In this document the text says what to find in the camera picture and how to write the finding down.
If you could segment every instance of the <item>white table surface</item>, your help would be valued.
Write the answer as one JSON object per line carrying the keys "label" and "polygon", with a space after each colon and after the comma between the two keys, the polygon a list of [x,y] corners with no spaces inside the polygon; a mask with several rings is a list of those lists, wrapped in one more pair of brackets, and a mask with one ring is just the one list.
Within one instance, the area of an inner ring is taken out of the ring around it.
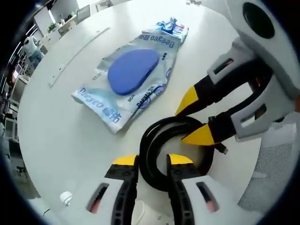
{"label": "white table surface", "polygon": [[[92,110],[72,99],[71,93],[95,75],[103,57],[171,15],[189,26],[189,34],[178,52],[168,87],[128,130],[112,135]],[[59,73],[75,46],[83,45],[106,27],[110,29],[83,49],[50,88],[51,76]],[[236,36],[222,15],[205,7],[175,0],[133,0],[94,14],[62,37],[35,70],[18,113],[23,159],[34,186],[50,208],[63,207],[59,198],[62,192],[76,193],[85,180],[100,180],[115,158],[138,153],[146,128],[174,115],[184,93],[206,76],[208,67],[229,50]],[[206,122],[209,116],[229,109],[250,94],[250,88],[244,85],[194,117]],[[158,158],[160,168],[165,166],[167,152],[199,157],[196,147],[178,143],[179,139],[171,140],[164,146]],[[209,174],[231,189],[238,202],[255,167],[260,139],[238,143],[230,138],[224,144],[229,153],[215,153]],[[141,176],[138,198],[157,210],[171,210],[167,193],[154,190]]]}

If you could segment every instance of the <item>robotic arm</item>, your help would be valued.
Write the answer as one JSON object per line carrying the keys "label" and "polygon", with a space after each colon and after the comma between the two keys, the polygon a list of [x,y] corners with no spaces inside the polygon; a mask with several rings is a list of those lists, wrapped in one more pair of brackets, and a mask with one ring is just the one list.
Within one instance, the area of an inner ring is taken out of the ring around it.
{"label": "robotic arm", "polygon": [[[91,225],[131,225],[138,164],[137,155],[116,159],[101,182],[93,179],[82,184],[64,216],[78,224],[85,218],[84,223]],[[185,156],[167,155],[167,180],[175,225],[255,224],[262,218],[261,213],[239,207],[225,187],[201,176]]]}
{"label": "robotic arm", "polygon": [[[208,69],[208,75],[188,90],[176,115],[202,110],[246,82],[259,80],[260,86],[245,101],[183,138],[184,143],[214,145],[233,135],[242,139],[262,133],[293,112],[300,95],[296,53],[271,12],[258,0],[226,3],[239,37]],[[245,123],[257,111],[260,117]]]}

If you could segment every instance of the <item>computer monitor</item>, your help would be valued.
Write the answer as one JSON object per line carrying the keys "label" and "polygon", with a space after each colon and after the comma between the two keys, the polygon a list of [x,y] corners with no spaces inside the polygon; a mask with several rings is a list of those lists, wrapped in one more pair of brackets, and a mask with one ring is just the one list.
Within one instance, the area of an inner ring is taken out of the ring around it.
{"label": "computer monitor", "polygon": [[90,17],[90,5],[77,10],[77,24]]}
{"label": "computer monitor", "polygon": [[15,70],[18,72],[18,73],[20,73],[21,71],[22,71],[22,67],[18,64],[17,66],[16,66],[16,68],[15,68]]}

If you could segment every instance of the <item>cable connector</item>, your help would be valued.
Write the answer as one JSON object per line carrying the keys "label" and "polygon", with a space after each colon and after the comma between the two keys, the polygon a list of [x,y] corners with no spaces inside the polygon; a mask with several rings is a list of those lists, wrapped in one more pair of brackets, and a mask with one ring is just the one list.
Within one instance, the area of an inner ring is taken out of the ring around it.
{"label": "cable connector", "polygon": [[223,145],[222,143],[219,144],[215,144],[215,149],[217,149],[219,152],[223,153],[223,154],[227,154],[228,149],[226,148],[225,145]]}

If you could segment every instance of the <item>person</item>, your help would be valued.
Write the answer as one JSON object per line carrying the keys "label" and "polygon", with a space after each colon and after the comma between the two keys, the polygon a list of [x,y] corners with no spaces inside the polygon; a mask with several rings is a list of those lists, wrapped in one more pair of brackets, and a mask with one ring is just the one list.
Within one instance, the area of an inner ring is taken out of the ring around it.
{"label": "person", "polygon": [[41,50],[37,47],[38,41],[34,36],[27,37],[24,41],[23,51],[32,63],[34,68],[37,68],[38,64],[43,58]]}

